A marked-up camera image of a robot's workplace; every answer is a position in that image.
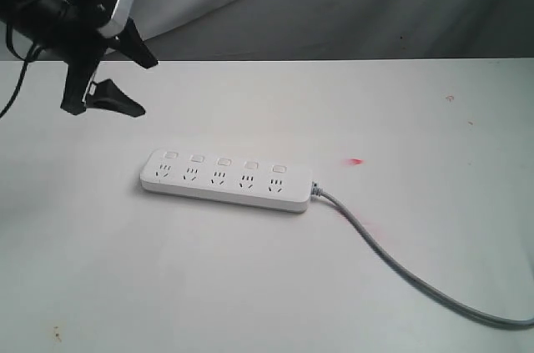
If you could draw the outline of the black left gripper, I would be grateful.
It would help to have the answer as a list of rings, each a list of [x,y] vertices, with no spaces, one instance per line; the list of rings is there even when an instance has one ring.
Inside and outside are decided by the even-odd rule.
[[[120,113],[132,118],[145,115],[144,107],[123,93],[111,79],[92,81],[87,91],[108,46],[142,68],[149,69],[159,64],[141,38],[134,20],[128,18],[118,35],[104,38],[97,30],[97,0],[67,2],[73,10],[74,18],[69,22],[68,28],[68,73],[61,109],[72,115],[79,115],[86,108]]]

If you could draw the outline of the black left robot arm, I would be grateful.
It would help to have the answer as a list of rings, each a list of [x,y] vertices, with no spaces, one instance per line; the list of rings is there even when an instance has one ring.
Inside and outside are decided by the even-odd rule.
[[[1,0],[5,45],[23,61],[19,77],[43,51],[65,62],[68,72],[61,109],[80,115],[89,108],[133,118],[144,108],[110,79],[93,77],[105,53],[116,50],[142,68],[157,58],[141,38],[130,16],[134,0]]]

